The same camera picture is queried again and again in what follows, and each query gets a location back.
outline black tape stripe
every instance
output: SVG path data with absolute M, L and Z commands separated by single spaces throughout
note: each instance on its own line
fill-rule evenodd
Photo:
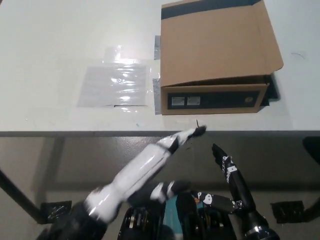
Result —
M 200 0 L 188 2 L 163 8 L 161 11 L 161 20 L 216 9 L 251 6 L 260 1 L 261 0 Z

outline table leg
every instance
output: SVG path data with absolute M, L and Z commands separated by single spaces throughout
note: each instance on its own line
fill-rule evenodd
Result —
M 0 169 L 0 188 L 2 188 L 38 224 L 45 224 L 47 217 Z

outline box flap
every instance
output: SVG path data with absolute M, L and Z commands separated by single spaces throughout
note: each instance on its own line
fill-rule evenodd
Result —
M 269 75 L 282 67 L 263 0 L 184 0 L 163 6 L 162 87 Z

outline white table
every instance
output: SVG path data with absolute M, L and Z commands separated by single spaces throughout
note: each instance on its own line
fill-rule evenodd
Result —
M 284 60 L 281 99 L 255 114 L 155 115 L 146 107 L 78 107 L 86 69 L 106 49 L 146 61 L 153 76 L 161 4 L 173 0 L 4 0 L 0 6 L 0 135 L 140 136 L 194 127 L 209 131 L 319 131 L 319 1 L 265 0 Z

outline transparent plastic sheet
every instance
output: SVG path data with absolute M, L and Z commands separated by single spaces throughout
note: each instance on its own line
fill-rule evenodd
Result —
M 160 36 L 156 35 L 154 38 L 154 60 L 160 60 L 161 58 L 161 45 Z M 154 113 L 155 115 L 161 114 L 161 87 L 160 78 L 153 78 L 153 97 L 154 97 Z
M 160 60 L 161 57 L 160 36 L 156 35 L 154 38 L 154 60 Z
M 161 88 L 160 88 L 160 78 L 152 79 L 153 83 L 153 96 L 154 96 L 154 113 L 155 115 L 161 114 Z
M 121 58 L 121 46 L 109 47 L 98 64 L 87 67 L 78 107 L 145 106 L 150 66 Z

